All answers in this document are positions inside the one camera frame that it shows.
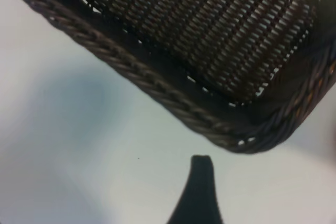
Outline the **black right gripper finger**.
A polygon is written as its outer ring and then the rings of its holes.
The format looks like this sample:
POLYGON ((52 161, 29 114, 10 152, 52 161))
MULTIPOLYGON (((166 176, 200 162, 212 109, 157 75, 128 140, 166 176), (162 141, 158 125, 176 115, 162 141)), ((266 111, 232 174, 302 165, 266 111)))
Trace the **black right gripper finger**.
POLYGON ((168 223, 223 223, 208 155, 192 156, 188 179, 168 223))

